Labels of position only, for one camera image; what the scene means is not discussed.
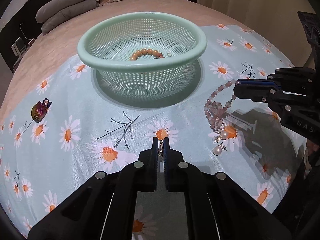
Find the gold clasp pendant earring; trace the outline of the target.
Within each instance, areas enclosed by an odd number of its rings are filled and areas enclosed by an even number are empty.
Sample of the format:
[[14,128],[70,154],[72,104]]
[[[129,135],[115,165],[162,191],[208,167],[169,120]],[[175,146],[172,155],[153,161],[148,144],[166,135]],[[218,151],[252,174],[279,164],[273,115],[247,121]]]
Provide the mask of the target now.
[[159,146],[158,146],[158,159],[160,162],[164,161],[164,146],[163,146],[163,140],[159,140]]

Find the pearl drop earring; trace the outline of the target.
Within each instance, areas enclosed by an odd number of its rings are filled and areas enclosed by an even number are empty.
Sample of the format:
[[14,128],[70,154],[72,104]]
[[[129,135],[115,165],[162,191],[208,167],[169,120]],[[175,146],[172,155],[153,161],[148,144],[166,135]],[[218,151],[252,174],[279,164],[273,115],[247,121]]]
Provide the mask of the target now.
[[220,133],[214,133],[213,142],[217,144],[219,142],[226,140],[228,136],[229,136],[229,133],[225,130],[223,130]]

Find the cream curtain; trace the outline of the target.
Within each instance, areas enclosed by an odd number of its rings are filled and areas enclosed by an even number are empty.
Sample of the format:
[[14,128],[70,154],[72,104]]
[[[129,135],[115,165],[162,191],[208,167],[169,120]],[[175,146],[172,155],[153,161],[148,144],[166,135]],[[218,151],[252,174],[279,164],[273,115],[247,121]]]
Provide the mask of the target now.
[[308,0],[197,0],[253,29],[296,67],[307,63],[311,47],[298,12],[314,12]]

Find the daisy print teal cloth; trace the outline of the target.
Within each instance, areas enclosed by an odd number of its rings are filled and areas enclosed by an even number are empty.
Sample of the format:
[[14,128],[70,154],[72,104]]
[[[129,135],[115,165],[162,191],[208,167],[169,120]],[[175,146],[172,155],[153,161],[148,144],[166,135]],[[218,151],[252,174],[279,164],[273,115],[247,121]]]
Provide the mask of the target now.
[[[215,156],[215,132],[204,105],[229,81],[264,79],[292,63],[250,30],[205,27],[204,33],[208,46],[199,60],[200,80],[187,96],[140,105],[117,101],[75,54],[1,120],[1,206],[22,235],[95,172],[118,172],[137,160],[154,137],[168,138],[202,172],[227,173],[267,211],[275,211],[306,140],[282,127],[266,104],[236,99],[223,120],[227,150]],[[52,104],[36,123],[31,109],[44,98]]]

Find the iridescent metallic charm pendant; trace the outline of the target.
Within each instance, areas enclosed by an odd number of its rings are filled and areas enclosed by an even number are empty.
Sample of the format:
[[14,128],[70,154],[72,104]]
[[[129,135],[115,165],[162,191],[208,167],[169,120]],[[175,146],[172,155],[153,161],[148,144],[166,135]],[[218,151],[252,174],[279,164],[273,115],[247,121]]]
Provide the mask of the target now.
[[52,102],[48,98],[38,101],[31,109],[31,117],[36,123],[41,122],[46,116]]

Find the mint green plastic colander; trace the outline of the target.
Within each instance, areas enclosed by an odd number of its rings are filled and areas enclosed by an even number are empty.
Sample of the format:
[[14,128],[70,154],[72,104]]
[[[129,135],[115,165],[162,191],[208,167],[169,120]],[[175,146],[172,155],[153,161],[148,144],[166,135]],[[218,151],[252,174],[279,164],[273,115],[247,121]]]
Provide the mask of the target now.
[[138,14],[106,23],[78,42],[80,60],[94,69],[108,96],[127,104],[150,104],[187,96],[199,83],[205,33],[181,17],[160,16]]

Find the pink bed cover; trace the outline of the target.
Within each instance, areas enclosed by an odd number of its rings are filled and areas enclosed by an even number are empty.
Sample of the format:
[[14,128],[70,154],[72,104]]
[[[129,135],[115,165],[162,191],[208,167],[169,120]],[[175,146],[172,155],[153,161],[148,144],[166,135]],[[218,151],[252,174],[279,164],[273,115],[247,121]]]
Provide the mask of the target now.
[[146,18],[158,12],[161,13],[161,18],[171,14],[200,27],[221,23],[246,28],[244,24],[225,14],[186,0],[124,0],[103,5],[36,39],[9,84],[1,105],[1,120],[13,111],[28,92],[76,54],[81,38],[87,39],[89,35],[95,35],[106,23],[115,24],[118,20],[133,18],[138,14]]

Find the white bedside device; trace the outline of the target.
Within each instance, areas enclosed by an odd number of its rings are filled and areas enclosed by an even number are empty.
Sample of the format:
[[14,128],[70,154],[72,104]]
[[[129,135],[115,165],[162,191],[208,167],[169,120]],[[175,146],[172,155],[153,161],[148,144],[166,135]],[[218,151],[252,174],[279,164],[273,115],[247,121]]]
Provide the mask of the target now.
[[35,42],[35,39],[33,38],[33,39],[29,40],[29,42],[26,44],[24,42],[24,40],[21,37],[19,37],[13,43],[11,48],[12,48],[12,51],[14,52],[15,56],[22,57],[34,42]]

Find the lower grey folded blanket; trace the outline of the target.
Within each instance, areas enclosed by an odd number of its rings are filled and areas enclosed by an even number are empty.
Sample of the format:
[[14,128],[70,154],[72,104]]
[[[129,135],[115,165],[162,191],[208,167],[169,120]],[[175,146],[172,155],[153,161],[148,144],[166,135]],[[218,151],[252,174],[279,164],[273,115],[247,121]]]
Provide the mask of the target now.
[[51,18],[44,22],[44,24],[41,27],[42,34],[47,35],[50,31],[52,31],[62,23],[78,15],[93,10],[97,7],[98,3],[96,2],[96,0],[85,0],[80,3],[66,7],[58,11],[55,15],[53,15]]

